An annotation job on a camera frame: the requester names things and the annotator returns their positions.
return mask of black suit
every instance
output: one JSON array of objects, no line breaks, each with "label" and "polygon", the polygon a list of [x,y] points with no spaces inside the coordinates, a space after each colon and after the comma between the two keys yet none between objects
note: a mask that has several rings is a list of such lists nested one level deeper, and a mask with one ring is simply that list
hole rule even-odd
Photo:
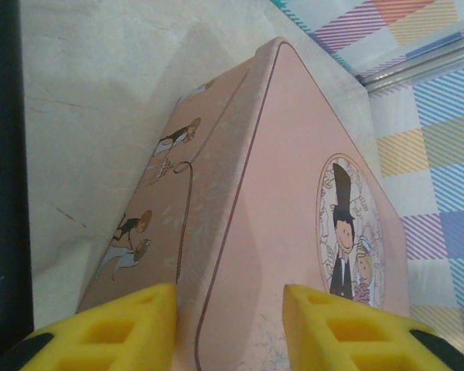
[{"label": "black suit", "polygon": [[353,288],[352,282],[350,281],[350,265],[349,262],[346,262],[342,282],[341,260],[339,254],[337,254],[335,265],[333,266],[332,282],[330,283],[330,294],[353,300]]}]

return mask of yellow foam piece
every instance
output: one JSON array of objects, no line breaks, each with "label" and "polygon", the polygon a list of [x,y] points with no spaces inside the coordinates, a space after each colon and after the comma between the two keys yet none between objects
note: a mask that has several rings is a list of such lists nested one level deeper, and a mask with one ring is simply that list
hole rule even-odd
[{"label": "yellow foam piece", "polygon": [[32,333],[54,338],[21,370],[170,370],[176,323],[176,286],[158,284]]},{"label": "yellow foam piece", "polygon": [[410,330],[420,322],[301,285],[286,285],[283,320],[292,371],[449,371]]}]

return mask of white surface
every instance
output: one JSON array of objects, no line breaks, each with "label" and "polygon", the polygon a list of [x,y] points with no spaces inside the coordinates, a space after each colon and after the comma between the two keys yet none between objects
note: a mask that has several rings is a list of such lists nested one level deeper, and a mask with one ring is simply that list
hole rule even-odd
[{"label": "white surface", "polygon": [[23,0],[22,31],[37,327],[74,313],[179,97],[275,36],[380,176],[366,91],[268,0]]}]

